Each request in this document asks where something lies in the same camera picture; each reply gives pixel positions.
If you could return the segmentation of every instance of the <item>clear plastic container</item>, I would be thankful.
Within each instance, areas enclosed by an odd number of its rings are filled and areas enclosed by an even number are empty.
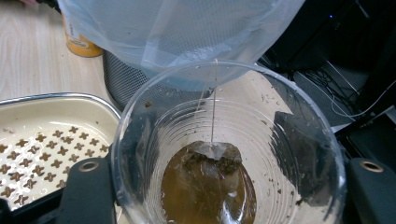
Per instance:
[[[339,221],[346,195],[342,154],[314,102],[266,68],[208,62],[154,77],[121,116],[112,172],[132,223],[166,222],[165,167],[187,144],[210,142],[212,121],[213,141],[241,152],[257,199],[254,223]]]

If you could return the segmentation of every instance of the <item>white plastic bag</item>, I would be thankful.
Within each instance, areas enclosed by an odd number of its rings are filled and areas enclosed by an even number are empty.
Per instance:
[[[153,74],[217,59],[256,62],[304,0],[59,0],[81,34]]]

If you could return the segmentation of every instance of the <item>brown liquid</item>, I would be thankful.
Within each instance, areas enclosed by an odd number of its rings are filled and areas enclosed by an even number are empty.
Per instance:
[[[171,223],[253,223],[256,195],[239,158],[219,161],[196,153],[203,142],[183,147],[169,161],[161,185],[163,210]]]

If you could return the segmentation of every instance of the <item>hand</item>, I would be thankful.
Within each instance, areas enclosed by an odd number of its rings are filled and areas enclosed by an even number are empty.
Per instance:
[[[28,4],[28,5],[37,5],[37,1],[36,0],[20,0],[21,2]]]

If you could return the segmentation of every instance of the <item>wooden table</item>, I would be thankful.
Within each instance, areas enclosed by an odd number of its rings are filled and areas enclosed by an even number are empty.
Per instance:
[[[65,43],[62,17],[56,10],[44,4],[0,1],[0,101],[82,92],[110,102],[102,57],[79,57]]]

